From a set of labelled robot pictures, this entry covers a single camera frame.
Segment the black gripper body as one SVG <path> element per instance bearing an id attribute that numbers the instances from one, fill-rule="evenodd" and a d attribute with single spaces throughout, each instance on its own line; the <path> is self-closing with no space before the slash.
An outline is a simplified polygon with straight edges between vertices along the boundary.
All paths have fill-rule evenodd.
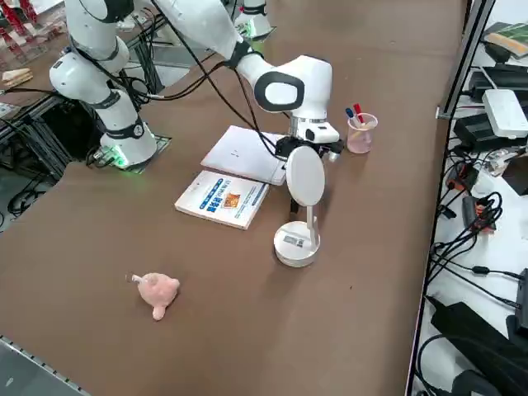
<path id="1" fill-rule="evenodd" d="M 276 142 L 276 155 L 288 158 L 294 149 L 302 146 L 312 148 L 320 158 L 328 154 L 328 159 L 331 162 L 335 162 L 345 148 L 345 143 L 342 139 L 339 139 L 337 142 L 316 144 L 295 137 L 283 137 Z"/>

